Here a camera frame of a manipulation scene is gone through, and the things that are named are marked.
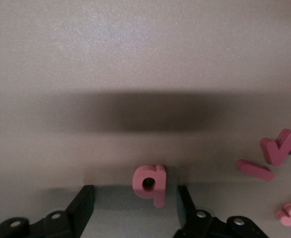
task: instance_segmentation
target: metal bolt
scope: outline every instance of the metal bolt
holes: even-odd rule
[[[205,218],[206,217],[206,213],[204,213],[203,211],[199,211],[196,213],[197,217],[199,218]]]
[[[233,221],[236,225],[238,226],[243,226],[244,225],[244,221],[241,220],[240,218],[235,218],[235,220]]]

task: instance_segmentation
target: beige surface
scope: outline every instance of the beige surface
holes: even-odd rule
[[[291,1],[0,1],[0,221],[163,164],[222,219],[291,237],[291,159],[272,183],[235,169],[283,128]]]

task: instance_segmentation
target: black bracket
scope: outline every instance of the black bracket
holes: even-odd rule
[[[94,187],[84,186],[64,211],[29,224],[15,217],[0,224],[0,238],[80,238],[94,211]]]
[[[196,210],[186,186],[177,187],[177,212],[182,229],[174,238],[268,238],[249,218],[229,217],[227,223]]]

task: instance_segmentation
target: silver screw head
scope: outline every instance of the silver screw head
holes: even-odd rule
[[[203,211],[198,211],[196,214],[197,214],[197,217],[199,217],[199,218],[205,218],[206,217],[206,213],[204,213]]]
[[[235,218],[233,222],[238,226],[243,226],[244,225],[244,221],[242,219],[240,219],[240,218]]]

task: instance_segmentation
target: pink letter q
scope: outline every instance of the pink letter q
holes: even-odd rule
[[[132,187],[142,198],[154,198],[154,206],[165,205],[166,172],[162,165],[138,167],[133,175]]]

